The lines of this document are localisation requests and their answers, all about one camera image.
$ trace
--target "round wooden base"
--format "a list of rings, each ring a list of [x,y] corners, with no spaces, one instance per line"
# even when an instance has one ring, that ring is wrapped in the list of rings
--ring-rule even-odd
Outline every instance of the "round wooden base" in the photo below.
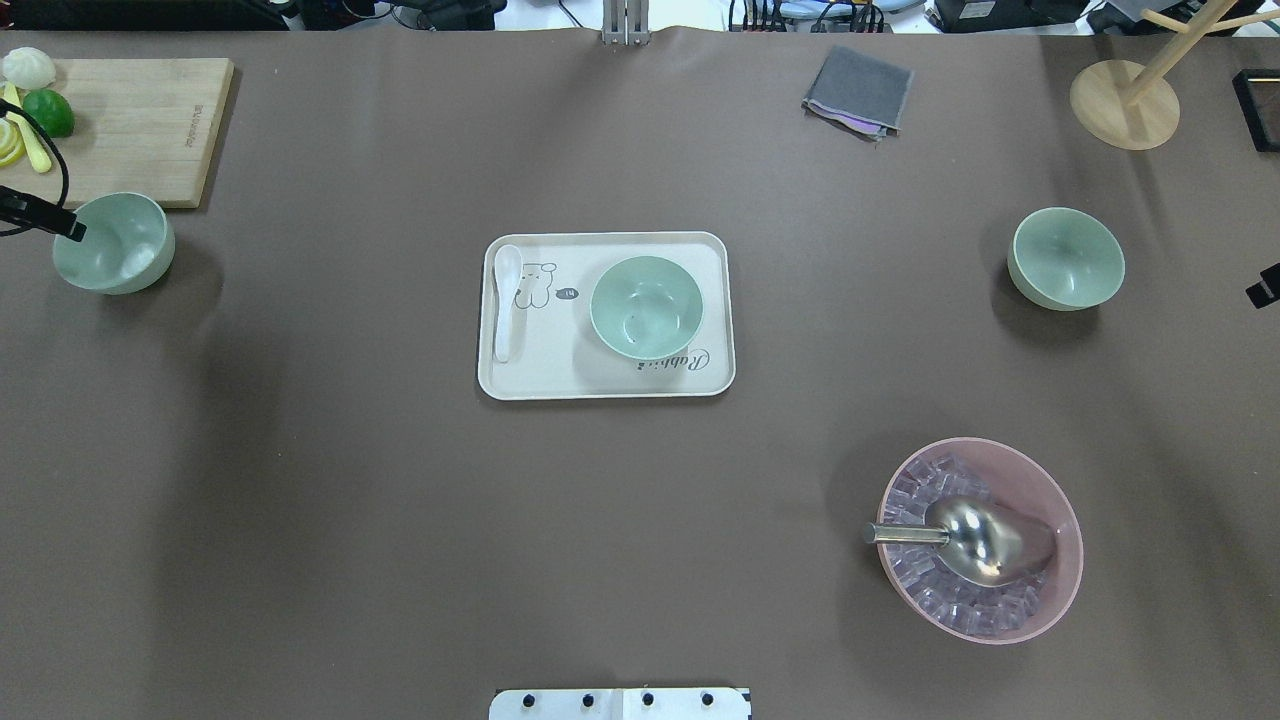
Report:
[[[1103,60],[1080,70],[1071,83],[1071,110],[1098,140],[1125,150],[1151,150],[1178,129],[1178,95],[1164,78],[1133,105],[1121,100],[1143,70],[1129,60]]]

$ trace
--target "white bracket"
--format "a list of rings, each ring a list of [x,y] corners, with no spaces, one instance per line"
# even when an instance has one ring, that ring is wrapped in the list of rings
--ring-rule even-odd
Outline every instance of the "white bracket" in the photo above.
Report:
[[[649,0],[604,0],[605,45],[649,45]]]
[[[746,688],[502,691],[489,720],[751,720]]]

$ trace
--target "wooden stand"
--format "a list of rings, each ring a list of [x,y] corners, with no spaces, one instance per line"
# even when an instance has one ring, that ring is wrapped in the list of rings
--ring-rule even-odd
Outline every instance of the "wooden stand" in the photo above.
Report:
[[[1165,74],[1206,35],[1280,17],[1280,10],[1272,10],[1219,22],[1234,4],[1210,0],[1185,24],[1143,10],[1143,18],[1178,35],[1149,65],[1103,60],[1080,70],[1071,83],[1071,110],[1080,124],[1098,140],[1125,150],[1151,150],[1172,137],[1180,108]]]

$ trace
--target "bowl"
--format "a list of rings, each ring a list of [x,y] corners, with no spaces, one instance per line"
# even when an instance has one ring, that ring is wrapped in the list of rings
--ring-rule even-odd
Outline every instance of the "bowl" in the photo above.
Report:
[[[1030,457],[1006,445],[973,437],[950,438],[928,445],[908,457],[890,478],[876,515],[877,521],[886,521],[884,507],[890,500],[890,491],[893,489],[893,480],[904,470],[918,459],[933,462],[947,455],[954,455],[987,483],[996,505],[1016,510],[1053,528],[1057,550],[1044,570],[1044,584],[1039,588],[1039,610],[1027,618],[1025,624],[1018,629],[1002,630],[995,635],[970,635],[943,625],[916,603],[893,574],[887,548],[881,544],[877,546],[877,552],[884,574],[888,575],[893,589],[916,614],[957,638],[980,644],[1012,644],[1047,632],[1066,615],[1075,593],[1080,589],[1080,579],[1084,577],[1084,541],[1066,495]]]
[[[1028,300],[1050,310],[1101,305],[1124,282],[1124,252],[1111,231],[1070,208],[1037,210],[1009,245],[1009,275]]]
[[[104,295],[137,292],[173,261],[173,225],[146,195],[115,192],[76,210],[84,238],[54,238],[54,266],[76,287]]]
[[[703,293],[694,277],[671,260],[649,255],[605,270],[590,305],[595,334],[632,360],[676,355],[703,323]]]

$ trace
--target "green lime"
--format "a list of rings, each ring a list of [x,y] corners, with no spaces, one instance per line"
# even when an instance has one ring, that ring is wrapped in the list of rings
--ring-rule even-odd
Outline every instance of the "green lime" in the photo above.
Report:
[[[76,129],[76,114],[67,99],[47,87],[32,90],[22,99],[22,109],[36,118],[50,137],[67,137]]]

